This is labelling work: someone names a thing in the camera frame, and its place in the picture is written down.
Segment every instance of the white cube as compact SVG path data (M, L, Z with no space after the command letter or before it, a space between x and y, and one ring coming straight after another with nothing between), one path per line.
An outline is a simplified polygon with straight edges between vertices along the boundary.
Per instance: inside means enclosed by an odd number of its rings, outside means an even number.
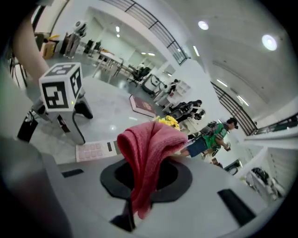
M58 63L39 79L47 112L73 111L82 86L81 63Z

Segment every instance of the pink towel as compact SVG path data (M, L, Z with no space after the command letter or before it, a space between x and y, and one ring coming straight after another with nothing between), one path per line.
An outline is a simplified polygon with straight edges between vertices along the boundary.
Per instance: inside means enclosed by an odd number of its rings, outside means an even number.
M138 212L141 219L149 211L149 196L156 190L160 163L187 140L184 133L159 122L133 126L118 136L118 147L134 172L133 213Z

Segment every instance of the recessed light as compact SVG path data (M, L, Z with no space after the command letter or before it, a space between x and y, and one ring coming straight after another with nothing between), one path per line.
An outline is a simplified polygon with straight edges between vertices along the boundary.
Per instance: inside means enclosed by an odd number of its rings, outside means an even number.
M195 49L196 55L197 55L197 56L200 56L200 55L199 55L199 52L198 52L198 50L197 50L197 48L196 48L195 46L194 46L194 49Z
M271 51L276 50L276 48L278 47L275 39L270 35L263 35L262 43L268 50Z
M248 104L248 103L247 103L241 96L238 95L237 98L238 98L240 101L244 102L245 105L249 106L249 104Z
M226 85L224 82L220 81L219 79L218 79L217 81L218 81L219 83L221 83L223 86L227 87L227 85Z
M208 30L209 29L209 26L206 22L204 21L199 21L199 27L202 29L202 30Z

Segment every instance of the white ceiling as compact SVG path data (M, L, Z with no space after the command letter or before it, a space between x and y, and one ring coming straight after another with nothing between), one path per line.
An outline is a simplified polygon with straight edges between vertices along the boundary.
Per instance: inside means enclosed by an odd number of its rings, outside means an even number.
M263 110L276 110L298 94L297 59L286 31L258 2L253 0L163 0L191 32L189 49L196 45L197 59L212 81L237 100L217 79L236 90L249 104L251 117ZM198 27L206 21L208 30ZM278 43L276 51L262 44L264 34Z
M164 56L160 54L159 51L157 51L149 41L147 41L142 35L122 21L91 7L88 9L88 14L92 14L103 28L107 28L109 32L115 33L115 35L117 34L116 26L119 26L120 39L136 48L136 51L139 53L154 53L155 56L147 56L147 59L151 61L157 68L159 68L166 61Z

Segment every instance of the railing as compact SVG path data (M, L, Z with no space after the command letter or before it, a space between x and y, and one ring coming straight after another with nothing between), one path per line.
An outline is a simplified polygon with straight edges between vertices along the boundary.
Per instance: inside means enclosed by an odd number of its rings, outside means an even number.
M187 55L179 46L172 34L167 28L145 8L134 2L133 0L101 0L107 2L134 17L144 26L146 26L152 33L159 38L159 40L168 48L174 56L179 65L186 59Z
M247 136L253 135L257 131L255 123L251 120L249 115L243 108L224 90L213 84L215 92L218 96L220 103L228 110L231 115L238 120L239 125Z
M269 132L278 132L282 130L289 130L292 127L298 126L297 117L298 117L298 113L296 113L291 117L288 117L287 119L279 121L277 123L257 129L257 131L255 132L255 135L269 133Z

